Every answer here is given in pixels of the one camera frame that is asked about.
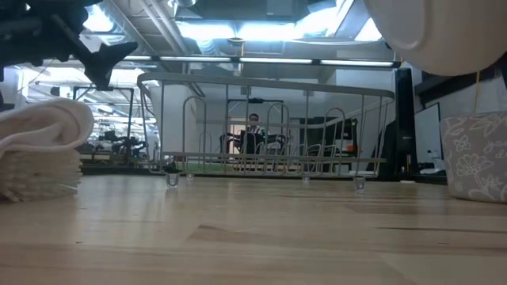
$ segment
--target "wooden tabletop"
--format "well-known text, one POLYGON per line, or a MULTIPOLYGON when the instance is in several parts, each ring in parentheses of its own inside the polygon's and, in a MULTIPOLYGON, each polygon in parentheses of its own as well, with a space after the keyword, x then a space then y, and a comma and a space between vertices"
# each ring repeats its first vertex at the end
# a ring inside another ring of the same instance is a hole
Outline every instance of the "wooden tabletop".
POLYGON ((507 284, 507 207, 444 186, 85 177, 0 205, 0 284, 507 284))

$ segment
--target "white cloth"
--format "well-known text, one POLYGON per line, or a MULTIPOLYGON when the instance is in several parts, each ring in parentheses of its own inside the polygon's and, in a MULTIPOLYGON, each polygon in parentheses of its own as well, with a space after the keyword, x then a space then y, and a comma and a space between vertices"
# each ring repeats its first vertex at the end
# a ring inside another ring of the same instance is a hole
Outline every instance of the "white cloth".
POLYGON ((6 151, 72 150, 82 145, 92 130, 90 108, 63 98, 0 112, 0 158, 6 151))

